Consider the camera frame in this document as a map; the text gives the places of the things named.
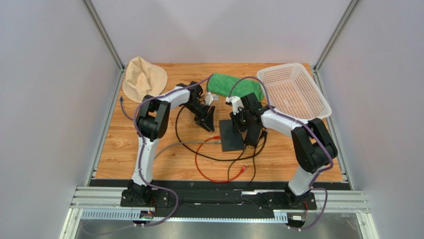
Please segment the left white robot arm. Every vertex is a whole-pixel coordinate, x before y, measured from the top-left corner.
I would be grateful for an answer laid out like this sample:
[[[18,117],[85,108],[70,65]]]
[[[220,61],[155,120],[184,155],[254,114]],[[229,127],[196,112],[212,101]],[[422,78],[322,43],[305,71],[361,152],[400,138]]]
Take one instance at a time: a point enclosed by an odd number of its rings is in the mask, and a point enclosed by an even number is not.
[[[215,107],[212,102],[217,99],[217,95],[204,92],[196,82],[189,85],[178,84],[173,90],[159,96],[144,97],[134,118],[139,147],[133,176],[127,190],[123,192],[125,198],[137,200],[143,205],[150,201],[155,152],[160,139],[167,131],[170,111],[175,107],[184,106],[195,115],[198,126],[213,132]]]

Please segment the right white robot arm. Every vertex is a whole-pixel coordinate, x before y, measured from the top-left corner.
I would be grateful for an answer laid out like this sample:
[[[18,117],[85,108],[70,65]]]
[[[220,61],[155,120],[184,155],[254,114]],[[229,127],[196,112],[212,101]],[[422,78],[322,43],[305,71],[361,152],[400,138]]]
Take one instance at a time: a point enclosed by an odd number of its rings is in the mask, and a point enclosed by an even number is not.
[[[244,97],[227,97],[232,107],[230,118],[234,132],[245,132],[247,141],[259,139],[261,129],[273,129],[289,137],[299,164],[285,186],[285,201],[290,207],[301,204],[311,191],[314,181],[325,169],[333,166],[338,151],[323,120],[299,119],[286,115],[273,106],[262,105],[254,93]]]

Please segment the black network switch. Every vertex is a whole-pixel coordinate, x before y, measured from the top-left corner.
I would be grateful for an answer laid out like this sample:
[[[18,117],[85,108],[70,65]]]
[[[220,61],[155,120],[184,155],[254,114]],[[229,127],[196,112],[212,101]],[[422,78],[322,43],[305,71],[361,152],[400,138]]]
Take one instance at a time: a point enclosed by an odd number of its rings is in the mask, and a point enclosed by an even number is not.
[[[221,148],[223,152],[240,151],[244,149],[244,141],[240,132],[233,131],[232,120],[219,121]]]

